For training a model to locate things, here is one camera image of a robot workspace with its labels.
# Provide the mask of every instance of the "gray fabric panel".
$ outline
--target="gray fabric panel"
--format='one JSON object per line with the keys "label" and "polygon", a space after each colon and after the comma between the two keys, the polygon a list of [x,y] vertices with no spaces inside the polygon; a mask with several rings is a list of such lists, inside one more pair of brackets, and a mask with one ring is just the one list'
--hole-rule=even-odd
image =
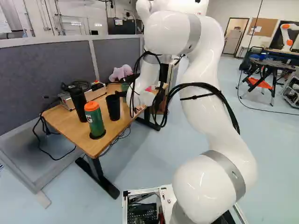
{"label": "gray fabric panel", "polygon": [[38,117],[61,82],[95,80],[88,41],[0,49],[0,135]]}
{"label": "gray fabric panel", "polygon": [[140,38],[95,40],[93,45],[100,81],[104,83],[109,82],[114,67],[128,64],[133,69],[140,56]]}

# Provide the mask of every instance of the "plush toy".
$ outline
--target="plush toy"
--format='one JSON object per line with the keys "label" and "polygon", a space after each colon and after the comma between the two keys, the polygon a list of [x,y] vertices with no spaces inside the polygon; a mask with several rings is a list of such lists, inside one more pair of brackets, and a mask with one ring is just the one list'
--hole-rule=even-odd
{"label": "plush toy", "polygon": [[113,74],[109,77],[109,80],[111,82],[115,82],[132,74],[132,68],[129,65],[125,64],[121,68],[114,68]]}

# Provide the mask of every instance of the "floor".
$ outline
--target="floor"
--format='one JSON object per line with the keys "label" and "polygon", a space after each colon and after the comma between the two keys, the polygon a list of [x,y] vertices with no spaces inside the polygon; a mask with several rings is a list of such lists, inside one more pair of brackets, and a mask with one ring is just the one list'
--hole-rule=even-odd
{"label": "floor", "polygon": [[[237,98],[240,60],[223,57],[219,66],[222,91],[238,118],[241,135],[259,165],[259,181],[241,199],[249,224],[298,223],[299,119],[292,115],[254,111]],[[256,106],[249,96],[244,103]],[[284,101],[263,108],[293,111]],[[130,137],[119,141],[101,158],[104,173],[120,190],[171,183],[175,170],[208,149],[205,136],[187,123],[178,96],[172,101],[167,126],[160,132],[132,124]],[[0,172],[0,223],[80,224],[121,223],[121,197],[111,199],[79,167],[71,164],[44,188],[52,205],[43,209],[9,171]]]}

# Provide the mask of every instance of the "blue object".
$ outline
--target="blue object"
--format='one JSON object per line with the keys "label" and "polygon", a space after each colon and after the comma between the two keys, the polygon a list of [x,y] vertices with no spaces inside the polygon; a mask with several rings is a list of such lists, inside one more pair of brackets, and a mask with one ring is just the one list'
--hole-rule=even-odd
{"label": "blue object", "polygon": [[264,54],[260,54],[260,55],[252,54],[252,55],[250,55],[250,57],[262,61],[262,60],[264,60],[264,59],[267,59],[267,58],[268,58],[268,55],[264,55]]}

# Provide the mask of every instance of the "black tumbler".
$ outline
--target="black tumbler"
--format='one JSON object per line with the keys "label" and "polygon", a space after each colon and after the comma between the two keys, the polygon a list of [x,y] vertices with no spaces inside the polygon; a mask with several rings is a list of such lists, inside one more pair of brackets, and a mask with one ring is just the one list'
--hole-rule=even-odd
{"label": "black tumbler", "polygon": [[106,97],[109,116],[112,121],[117,121],[121,118],[121,101],[117,95],[110,95]]}
{"label": "black tumbler", "polygon": [[74,103],[80,121],[83,123],[87,122],[87,118],[84,110],[84,106],[87,103],[87,100],[85,98],[84,91],[82,90],[81,87],[76,86],[70,88],[69,93],[71,95],[71,99]]}

